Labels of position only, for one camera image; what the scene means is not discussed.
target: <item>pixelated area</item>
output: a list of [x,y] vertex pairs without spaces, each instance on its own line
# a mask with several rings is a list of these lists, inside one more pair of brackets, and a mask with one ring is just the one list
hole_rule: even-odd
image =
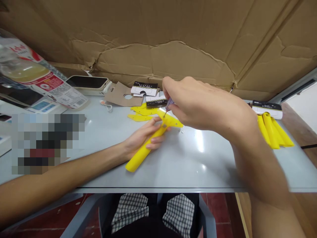
[[84,149],[84,114],[12,115],[12,174],[43,174]]

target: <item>brown cardboard piece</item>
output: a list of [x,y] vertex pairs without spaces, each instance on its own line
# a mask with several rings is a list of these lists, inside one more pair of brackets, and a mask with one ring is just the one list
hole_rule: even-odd
[[274,96],[276,96],[275,93],[250,91],[250,90],[242,90],[242,89],[233,89],[231,93],[244,100],[254,100],[255,98],[257,98],[257,100],[259,101],[269,101]]
[[111,102],[120,106],[141,106],[143,97],[133,97],[130,99],[126,99],[124,96],[125,95],[131,95],[131,89],[124,86],[122,83],[118,82],[116,86],[111,90],[106,93],[104,99],[107,102]]
[[129,87],[192,76],[226,91],[277,94],[317,66],[315,0],[4,4],[0,27],[67,76],[93,69]]

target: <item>screwdriver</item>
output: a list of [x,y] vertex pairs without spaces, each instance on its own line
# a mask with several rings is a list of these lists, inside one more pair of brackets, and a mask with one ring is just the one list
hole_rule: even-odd
[[167,113],[168,111],[170,111],[170,109],[168,108],[168,106],[171,105],[171,104],[174,104],[174,101],[173,101],[172,98],[169,98],[169,100],[168,100],[168,102],[167,102],[167,105],[165,106],[166,112],[165,112],[165,114],[164,114],[163,117],[165,117],[166,113]]

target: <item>floor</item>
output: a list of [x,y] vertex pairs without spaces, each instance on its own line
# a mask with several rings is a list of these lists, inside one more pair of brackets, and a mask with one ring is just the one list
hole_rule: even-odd
[[[10,231],[2,232],[0,233],[0,238],[58,238],[64,232],[65,228],[68,226],[81,205],[91,195],[92,194],[84,194],[82,198],[40,215],[18,227],[14,227]],[[233,209],[231,209],[233,211],[235,210],[234,206],[236,206],[238,211],[237,205],[234,204],[234,201],[232,201],[232,199],[228,199],[234,196],[234,193],[202,193],[201,195],[215,217],[218,238],[233,238],[232,229],[235,229],[237,224],[243,230],[242,223],[240,224],[241,221],[239,221],[239,218],[236,219],[237,216],[232,212],[229,213],[228,210],[228,206],[233,207]],[[97,211],[86,227],[83,237],[101,237]]]
[[[317,144],[317,135],[287,104],[282,104],[283,124],[301,146]],[[303,149],[317,168],[317,147]],[[252,238],[251,203],[248,193],[237,193],[237,200],[246,231],[246,238]],[[292,193],[291,202],[299,223],[307,238],[317,238],[317,193]]]

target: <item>left hand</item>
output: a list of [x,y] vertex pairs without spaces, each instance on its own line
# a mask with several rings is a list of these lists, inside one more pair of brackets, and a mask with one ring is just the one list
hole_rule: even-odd
[[[128,139],[122,142],[124,149],[127,151],[127,161],[130,160],[138,149],[160,128],[160,124],[155,123],[161,121],[160,117],[153,117],[147,124],[143,125],[140,129],[136,130]],[[161,146],[161,143],[165,140],[165,136],[154,137],[151,139],[151,144],[148,144],[146,148],[156,150]]]

